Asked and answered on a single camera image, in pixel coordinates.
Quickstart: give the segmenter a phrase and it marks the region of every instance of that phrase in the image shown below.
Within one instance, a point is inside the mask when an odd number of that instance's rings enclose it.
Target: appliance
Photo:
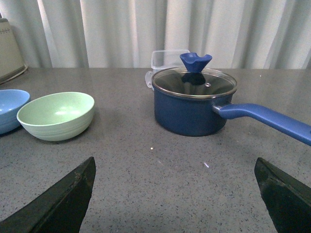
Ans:
[[[22,74],[26,69],[9,21],[0,18],[0,84]]]

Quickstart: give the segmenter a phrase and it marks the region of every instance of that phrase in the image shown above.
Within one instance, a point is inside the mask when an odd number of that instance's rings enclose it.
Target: stone countertop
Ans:
[[[148,70],[31,68],[0,85],[33,100],[85,92],[96,106],[89,128],[66,141],[42,141],[22,127],[0,136],[0,220],[94,156],[82,233],[276,232],[255,162],[262,157],[311,186],[311,148],[248,117],[210,136],[171,133],[155,121]],[[311,124],[311,70],[222,71],[238,81],[233,103],[261,104]]]

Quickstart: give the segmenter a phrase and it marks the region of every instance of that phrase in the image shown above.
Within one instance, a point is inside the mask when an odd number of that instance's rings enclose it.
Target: blue saucepan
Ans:
[[[311,146],[310,125],[261,105],[231,104],[237,82],[228,74],[175,67],[154,74],[152,85],[155,119],[171,132],[205,136],[220,130],[227,119],[252,117]]]

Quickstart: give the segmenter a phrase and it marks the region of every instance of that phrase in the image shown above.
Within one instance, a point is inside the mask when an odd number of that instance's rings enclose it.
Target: green bowl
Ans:
[[[61,141],[77,136],[90,125],[94,105],[94,98],[85,93],[55,93],[24,105],[17,119],[35,137]]]

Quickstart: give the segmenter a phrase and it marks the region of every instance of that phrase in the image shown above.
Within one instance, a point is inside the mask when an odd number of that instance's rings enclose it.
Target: glass lid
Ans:
[[[237,90],[232,76],[207,68],[200,73],[190,73],[185,67],[165,69],[153,75],[152,85],[167,94],[191,99],[212,99]]]

